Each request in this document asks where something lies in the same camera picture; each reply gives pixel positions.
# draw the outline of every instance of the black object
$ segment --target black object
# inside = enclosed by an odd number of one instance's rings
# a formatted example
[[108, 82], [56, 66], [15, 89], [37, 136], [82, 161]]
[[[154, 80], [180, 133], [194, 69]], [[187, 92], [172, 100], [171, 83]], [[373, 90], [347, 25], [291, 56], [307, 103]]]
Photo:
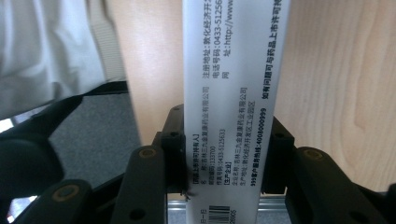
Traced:
[[[46, 220], [69, 214], [72, 218], [65, 223], [166, 223], [166, 191], [183, 193], [187, 189], [184, 146], [183, 107], [179, 105], [172, 108], [152, 146], [132, 154], [124, 175], [92, 193], [87, 188], [80, 203], [64, 207], [70, 212], [54, 212]], [[396, 223], [396, 185], [381, 195], [352, 183], [326, 153], [296, 148], [293, 136], [274, 119], [262, 191], [283, 193], [285, 187], [294, 224]], [[41, 200], [53, 199], [41, 197], [15, 223], [32, 223], [39, 217], [44, 211], [35, 209], [37, 204], [50, 204]]]

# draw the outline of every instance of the wooden surface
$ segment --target wooden surface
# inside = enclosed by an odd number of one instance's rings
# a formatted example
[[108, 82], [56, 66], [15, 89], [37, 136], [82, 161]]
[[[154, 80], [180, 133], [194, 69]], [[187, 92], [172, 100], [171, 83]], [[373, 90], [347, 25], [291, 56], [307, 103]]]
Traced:
[[[144, 144], [183, 103], [181, 0], [113, 0]], [[396, 182], [396, 1], [292, 0], [276, 116], [355, 182]]]

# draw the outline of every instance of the barcode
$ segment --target barcode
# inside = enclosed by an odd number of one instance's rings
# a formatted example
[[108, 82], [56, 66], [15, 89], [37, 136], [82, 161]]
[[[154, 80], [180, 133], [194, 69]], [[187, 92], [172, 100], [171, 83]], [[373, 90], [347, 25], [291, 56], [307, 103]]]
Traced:
[[230, 206], [209, 205], [210, 223], [230, 223]]

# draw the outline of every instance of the wooden table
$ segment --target wooden table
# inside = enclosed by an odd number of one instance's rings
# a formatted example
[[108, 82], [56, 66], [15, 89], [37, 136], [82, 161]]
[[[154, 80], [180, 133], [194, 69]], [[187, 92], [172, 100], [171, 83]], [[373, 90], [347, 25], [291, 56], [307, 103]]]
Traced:
[[[143, 144], [183, 103], [181, 0], [113, 0]], [[276, 116], [355, 182], [396, 182], [396, 1], [292, 0]]]

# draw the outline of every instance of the white cloth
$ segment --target white cloth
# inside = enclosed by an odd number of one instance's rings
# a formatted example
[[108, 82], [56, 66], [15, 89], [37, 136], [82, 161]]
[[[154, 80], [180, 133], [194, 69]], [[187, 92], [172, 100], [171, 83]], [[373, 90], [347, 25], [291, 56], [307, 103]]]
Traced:
[[106, 83], [83, 0], [0, 0], [0, 119]]

